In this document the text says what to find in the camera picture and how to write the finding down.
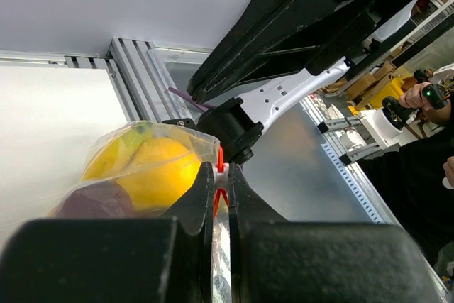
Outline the operator hand with controller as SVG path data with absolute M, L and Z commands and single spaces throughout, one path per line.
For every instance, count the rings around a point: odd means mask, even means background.
M 433 107 L 422 94 L 422 90 L 430 84 L 430 82 L 415 84 L 400 96 L 399 103 L 408 109 L 431 110 Z

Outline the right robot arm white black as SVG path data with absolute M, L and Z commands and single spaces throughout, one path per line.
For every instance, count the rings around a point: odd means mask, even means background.
M 243 164 L 288 109 L 392 47 L 417 1 L 250 0 L 187 91 L 202 105 L 241 85 L 255 88 L 174 125 L 218 138 L 224 160 Z

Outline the clear zip bag orange zipper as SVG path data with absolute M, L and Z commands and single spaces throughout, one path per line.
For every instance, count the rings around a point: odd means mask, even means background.
M 77 302 L 216 302 L 228 290 L 216 224 L 223 151 L 189 128 L 137 121 L 99 140 L 53 209 Z

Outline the yellow lemon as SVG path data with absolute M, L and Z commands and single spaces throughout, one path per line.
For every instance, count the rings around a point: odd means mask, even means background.
M 164 209 L 175 203 L 194 183 L 201 161 L 170 138 L 144 142 L 125 172 L 116 178 L 136 211 Z

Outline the yellow banana bunch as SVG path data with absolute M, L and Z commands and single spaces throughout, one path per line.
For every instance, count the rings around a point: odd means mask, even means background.
M 153 124 L 148 121 L 135 122 L 121 135 L 121 142 L 127 148 L 138 148 L 143 141 L 153 137 Z

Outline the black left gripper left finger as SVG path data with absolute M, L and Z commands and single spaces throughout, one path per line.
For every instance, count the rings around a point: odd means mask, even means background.
M 2 302 L 210 302 L 214 171 L 147 219 L 38 219 L 1 255 Z

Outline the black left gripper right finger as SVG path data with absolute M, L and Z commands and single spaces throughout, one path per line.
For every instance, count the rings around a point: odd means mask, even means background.
M 440 302 L 426 262 L 399 226 L 288 221 L 228 172 L 234 302 Z

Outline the dark red round fruit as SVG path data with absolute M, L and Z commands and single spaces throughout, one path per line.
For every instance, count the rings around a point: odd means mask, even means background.
M 115 182 L 96 182 L 75 189 L 55 210 L 61 219 L 133 218 L 136 212 L 128 193 Z

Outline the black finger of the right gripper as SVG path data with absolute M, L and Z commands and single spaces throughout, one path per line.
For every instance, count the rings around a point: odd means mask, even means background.
M 319 75 L 373 32 L 365 10 L 348 4 L 323 17 L 289 9 L 249 24 L 246 11 L 193 76 L 193 99 L 207 102 L 239 85 L 292 75 Z
M 251 0 L 190 79 L 191 94 L 308 70 L 318 75 L 389 18 L 378 0 Z

